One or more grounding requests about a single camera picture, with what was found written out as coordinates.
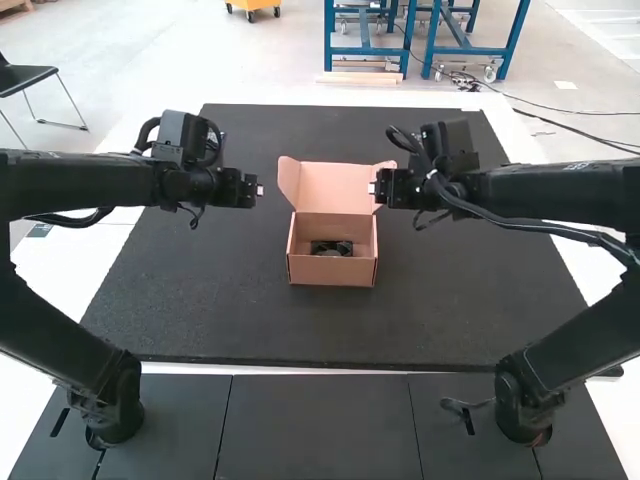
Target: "gray floor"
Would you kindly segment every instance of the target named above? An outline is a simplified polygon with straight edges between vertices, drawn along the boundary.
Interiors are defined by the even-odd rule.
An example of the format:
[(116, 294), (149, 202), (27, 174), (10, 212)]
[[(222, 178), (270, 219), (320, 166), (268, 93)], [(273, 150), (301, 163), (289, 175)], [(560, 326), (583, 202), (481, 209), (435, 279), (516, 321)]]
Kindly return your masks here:
[(640, 2), (547, 0), (558, 13), (640, 72)]
[[(473, 43), (504, 43), (516, 8), (516, 0), (485, 0)], [(253, 25), (242, 12), (228, 15), (220, 0), (60, 0), (38, 5), (35, 13), (1, 27), (0, 45), (10, 61), (60, 67), (91, 127), (88, 134), (37, 125), (21, 96), (2, 100), (0, 107), (33, 149), (93, 151), (118, 119), (145, 98), (198, 89), (204, 103), (207, 92), (312, 85), (322, 72), (323, 16), (318, 0), (284, 0), (282, 18), (264, 11)], [(416, 29), (413, 49), (418, 57), (423, 55), (425, 35)], [(335, 42), (358, 38), (353, 26), (347, 36), (336, 34)], [(401, 34), (378, 40), (399, 44)], [(441, 29), (438, 41), (449, 43), (451, 36)], [(422, 80), (420, 67), (412, 60), (409, 78), (399, 88), (453, 89), (447, 82)], [(560, 90), (556, 80), (573, 82), (578, 89)], [(507, 81), (496, 86), (562, 108), (640, 111), (640, 74), (540, 1), (532, 2)], [(39, 115), (74, 121), (54, 81), (32, 91)], [(640, 143), (639, 117), (572, 116), (514, 105), (603, 137)], [(628, 156), (539, 121), (526, 123), (552, 161)], [(132, 143), (136, 134), (131, 132)], [(0, 142), (18, 147), (4, 125)], [(130, 145), (122, 147), (127, 150)], [(16, 227), (14, 244), (25, 228)]]

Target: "cardboard box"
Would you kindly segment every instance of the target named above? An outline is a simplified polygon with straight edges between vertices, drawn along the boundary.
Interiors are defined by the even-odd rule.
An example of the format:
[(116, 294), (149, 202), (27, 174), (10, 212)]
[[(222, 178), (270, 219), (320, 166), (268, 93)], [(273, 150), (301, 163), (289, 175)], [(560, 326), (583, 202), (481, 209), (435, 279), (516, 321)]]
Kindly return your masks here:
[[(289, 283), (372, 287), (378, 266), (374, 212), (381, 206), (369, 195), (376, 165), (278, 160), (278, 187), (295, 212), (287, 241)], [(312, 241), (351, 241), (352, 257), (311, 255)]]

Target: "blue metal frame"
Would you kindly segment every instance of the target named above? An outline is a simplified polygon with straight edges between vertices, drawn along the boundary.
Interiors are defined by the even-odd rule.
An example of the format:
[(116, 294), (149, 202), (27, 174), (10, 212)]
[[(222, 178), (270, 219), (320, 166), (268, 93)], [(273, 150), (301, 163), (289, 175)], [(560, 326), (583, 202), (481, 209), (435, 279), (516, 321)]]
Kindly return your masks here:
[[(407, 14), (407, 28), (405, 29), (404, 41), (401, 48), (376, 48), (371, 46), (369, 34), (368, 13), (380, 13), (388, 16), (387, 32), (393, 32), (393, 25), (398, 11), (398, 0), (391, 0), (391, 7), (387, 8), (387, 0), (381, 0), (380, 8), (353, 8), (336, 7), (334, 0), (324, 1), (324, 71), (330, 72), (333, 69), (334, 55), (352, 56), (384, 56), (400, 57), (400, 72), (403, 77), (407, 77), (407, 67), (409, 66), (409, 55), (411, 51), (411, 39), (415, 26), (417, 0), (409, 0), (409, 11)], [(331, 33), (335, 31), (336, 13), (358, 13), (360, 20), (360, 47), (332, 47)]]
[[(511, 26), (511, 32), (509, 33), (509, 39), (505, 47), (474, 47), (469, 39), (465, 35), (466, 33), (473, 32), (475, 27), (476, 18), (478, 16), (478, 10), (480, 8), (480, 0), (473, 0), (471, 7), (456, 7), (454, 6), (454, 0), (447, 0), (447, 5), (442, 4), (442, 0), (433, 0), (431, 6), (418, 6), (417, 11), (420, 12), (439, 12), (439, 15), (431, 15), (429, 21), (429, 33), (427, 35), (427, 49), (424, 57), (424, 65), (422, 67), (422, 78), (429, 78), (431, 76), (431, 68), (433, 64), (433, 57), (435, 54), (442, 55), (491, 55), (502, 57), (502, 65), (498, 69), (496, 75), (498, 80), (504, 80), (507, 77), (509, 71), (509, 65), (513, 58), (513, 53), (522, 31), (522, 25), (524, 25), (524, 19), (527, 16), (527, 10), (531, 0), (520, 0), (516, 16)], [(467, 22), (467, 28), (465, 32), (462, 31), (456, 20), (453, 18), (453, 13), (465, 12), (470, 14), (469, 21)], [(438, 47), (436, 46), (436, 32), (438, 30), (438, 22), (440, 15), (444, 19), (445, 23), (451, 30), (453, 37), (458, 43), (458, 47)]]

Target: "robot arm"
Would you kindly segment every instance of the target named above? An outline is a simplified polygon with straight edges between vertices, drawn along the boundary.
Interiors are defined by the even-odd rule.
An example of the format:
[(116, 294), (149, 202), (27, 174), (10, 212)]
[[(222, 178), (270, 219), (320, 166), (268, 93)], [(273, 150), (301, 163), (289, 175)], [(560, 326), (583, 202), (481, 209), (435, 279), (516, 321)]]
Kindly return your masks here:
[[(410, 160), (406, 169), (378, 172), (371, 189), (377, 203), (561, 235), (599, 245), (627, 266), (607, 297), (496, 365), (502, 432), (518, 443), (546, 443), (568, 389), (640, 355), (640, 159), (481, 169), (464, 120), (426, 125), (421, 141), (395, 127), (387, 136)], [(626, 242), (543, 219), (611, 227)]]
[[(156, 126), (158, 139), (149, 142)], [(69, 404), (82, 412), (96, 448), (126, 441), (142, 425), (140, 362), (27, 286), (10, 262), (9, 222), (33, 216), (78, 228), (97, 223), (116, 206), (175, 212), (185, 203), (200, 214), (206, 206), (251, 208), (262, 187), (255, 175), (243, 177), (223, 166), (224, 140), (208, 120), (166, 111), (145, 123), (129, 155), (0, 151), (0, 353), (67, 388)], [(149, 148), (152, 156), (143, 157)], [(51, 213), (82, 208), (98, 210), (86, 219)]]

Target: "box lid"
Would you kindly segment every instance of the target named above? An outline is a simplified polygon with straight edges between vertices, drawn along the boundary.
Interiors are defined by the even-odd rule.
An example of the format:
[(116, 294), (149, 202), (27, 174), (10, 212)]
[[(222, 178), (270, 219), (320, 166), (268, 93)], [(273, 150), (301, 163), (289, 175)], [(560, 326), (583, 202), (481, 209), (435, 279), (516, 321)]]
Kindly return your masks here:
[(278, 187), (298, 212), (372, 214), (382, 205), (369, 194), (381, 168), (396, 168), (391, 160), (375, 165), (301, 162), (278, 159)]

